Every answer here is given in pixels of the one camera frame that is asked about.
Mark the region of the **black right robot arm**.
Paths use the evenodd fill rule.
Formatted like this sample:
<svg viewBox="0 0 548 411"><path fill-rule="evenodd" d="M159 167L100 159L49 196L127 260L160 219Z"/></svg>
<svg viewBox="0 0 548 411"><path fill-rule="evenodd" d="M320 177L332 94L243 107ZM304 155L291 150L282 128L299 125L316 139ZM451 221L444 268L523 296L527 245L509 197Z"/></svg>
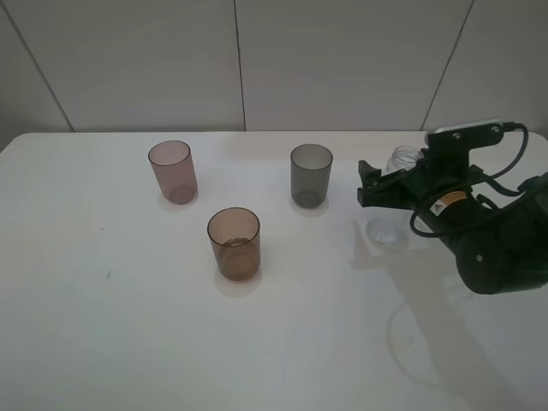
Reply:
<svg viewBox="0 0 548 411"><path fill-rule="evenodd" d="M439 239L455 256L458 273L476 294L495 295L541 288L547 283L547 177L518 188L513 202L497 207L472 188L504 188L472 165L458 176L421 160L411 170L384 175L361 160L357 199L363 207L412 212L417 236Z"/></svg>

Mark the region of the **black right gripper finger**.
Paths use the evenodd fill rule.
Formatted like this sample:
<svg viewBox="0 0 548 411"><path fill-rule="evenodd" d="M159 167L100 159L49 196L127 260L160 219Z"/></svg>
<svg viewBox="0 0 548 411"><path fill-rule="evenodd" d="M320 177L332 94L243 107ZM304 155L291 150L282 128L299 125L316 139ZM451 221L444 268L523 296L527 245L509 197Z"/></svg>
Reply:
<svg viewBox="0 0 548 411"><path fill-rule="evenodd" d="M364 208L380 207L397 210L410 210L408 190L399 180L368 181L357 188L357 200Z"/></svg>
<svg viewBox="0 0 548 411"><path fill-rule="evenodd" d="M372 167L365 160L360 160L358 163L358 174L361 181L361 188L364 191L369 191L403 183L413 173L422 170L423 168L424 164L418 164L410 170L397 170L396 172L383 175L381 169Z"/></svg>

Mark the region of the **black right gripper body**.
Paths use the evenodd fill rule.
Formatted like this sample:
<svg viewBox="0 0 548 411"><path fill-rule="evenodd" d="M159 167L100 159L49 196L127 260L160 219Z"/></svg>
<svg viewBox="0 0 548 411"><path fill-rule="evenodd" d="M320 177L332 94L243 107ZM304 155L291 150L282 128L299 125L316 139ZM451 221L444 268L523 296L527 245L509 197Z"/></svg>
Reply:
<svg viewBox="0 0 548 411"><path fill-rule="evenodd" d="M448 166L436 168L422 159L402 173L409 225L415 234L477 234L488 230L488 209L473 196L473 186L485 180L475 165L462 174Z"/></svg>

